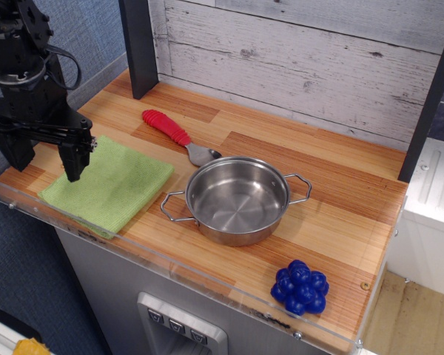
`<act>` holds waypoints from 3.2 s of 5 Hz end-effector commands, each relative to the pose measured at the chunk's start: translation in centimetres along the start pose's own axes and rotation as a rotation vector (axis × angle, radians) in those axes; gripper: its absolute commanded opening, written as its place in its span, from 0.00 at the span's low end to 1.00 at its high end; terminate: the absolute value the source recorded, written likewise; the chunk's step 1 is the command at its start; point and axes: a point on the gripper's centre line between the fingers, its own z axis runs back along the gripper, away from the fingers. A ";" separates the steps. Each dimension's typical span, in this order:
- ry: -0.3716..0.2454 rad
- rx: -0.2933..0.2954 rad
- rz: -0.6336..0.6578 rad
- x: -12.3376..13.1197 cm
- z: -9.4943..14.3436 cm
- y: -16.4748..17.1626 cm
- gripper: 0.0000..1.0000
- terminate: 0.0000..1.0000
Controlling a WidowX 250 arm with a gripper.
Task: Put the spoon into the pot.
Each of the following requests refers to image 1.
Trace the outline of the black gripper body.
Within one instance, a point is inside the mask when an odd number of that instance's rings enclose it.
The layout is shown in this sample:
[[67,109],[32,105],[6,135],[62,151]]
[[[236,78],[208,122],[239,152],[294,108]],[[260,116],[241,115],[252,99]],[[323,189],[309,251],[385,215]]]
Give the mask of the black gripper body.
[[92,122],[67,103],[60,66],[44,66],[21,74],[0,73],[0,135],[66,144],[77,152],[97,147],[90,133]]

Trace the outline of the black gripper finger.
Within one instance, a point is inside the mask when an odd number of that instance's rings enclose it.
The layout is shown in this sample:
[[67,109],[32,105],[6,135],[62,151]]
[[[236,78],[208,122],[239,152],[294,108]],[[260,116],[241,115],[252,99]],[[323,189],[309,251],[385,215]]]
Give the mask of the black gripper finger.
[[58,152],[67,179],[72,183],[80,179],[84,168],[89,165],[93,145],[87,143],[62,143],[58,146]]
[[30,139],[0,133],[0,151],[8,163],[22,172],[35,157]]

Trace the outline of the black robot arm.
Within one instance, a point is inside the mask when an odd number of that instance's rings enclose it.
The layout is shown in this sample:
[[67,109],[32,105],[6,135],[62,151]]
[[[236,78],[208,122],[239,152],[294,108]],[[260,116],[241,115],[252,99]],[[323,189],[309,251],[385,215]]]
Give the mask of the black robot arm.
[[68,85],[49,43],[49,18],[33,1],[0,1],[0,151],[23,171],[35,156],[34,142],[58,147],[67,178],[77,181],[97,146],[93,123],[67,103],[81,76]]

